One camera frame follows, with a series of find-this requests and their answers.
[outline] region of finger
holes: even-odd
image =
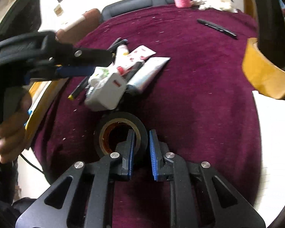
[[[0,162],[2,164],[6,164],[8,162],[14,161],[23,152],[24,148],[25,148],[25,143],[22,143],[19,147],[16,147],[14,150],[9,152],[8,154],[1,154]]]
[[[7,154],[22,144],[25,138],[25,128],[22,127],[10,137],[0,139],[0,155]]]
[[[7,120],[0,124],[0,138],[10,137],[16,133],[29,119],[25,111],[17,111]]]
[[[26,94],[23,96],[23,98],[20,101],[20,109],[24,112],[27,112],[29,108],[32,106],[32,98],[29,92],[26,92]]]

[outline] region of yellow tape roll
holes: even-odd
[[[242,69],[261,94],[281,99],[285,96],[285,71],[270,62],[258,49],[257,39],[248,39]]]

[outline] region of roll of tape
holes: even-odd
[[[105,116],[99,121],[94,132],[94,146],[99,157],[112,153],[109,145],[110,132],[121,126],[130,126],[136,134],[134,148],[134,164],[143,160],[148,146],[148,134],[144,124],[134,115],[127,112],[116,112]]]
[[[249,82],[261,94],[275,99],[285,96],[285,71],[259,51],[256,38],[247,41],[242,69]]]

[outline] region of table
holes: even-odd
[[[238,40],[198,24],[198,18],[230,29]],[[154,56],[171,57],[133,114],[186,161],[210,162],[253,204],[260,131],[253,87],[241,63],[247,38],[255,35],[256,23],[241,12],[168,5],[112,18],[78,46],[106,49],[122,37],[130,51],[145,45],[157,52]],[[78,160],[98,160],[93,132],[103,113],[84,106],[84,93],[73,102],[67,99],[81,79],[71,79],[61,90],[34,139],[36,157],[51,180]],[[116,183],[113,216],[113,227],[168,227],[169,184],[155,182],[150,168],[137,170],[130,182]]]

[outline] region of black leather sofa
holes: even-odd
[[[112,17],[142,8],[173,4],[174,0],[122,0],[106,6],[102,10],[102,22]]]

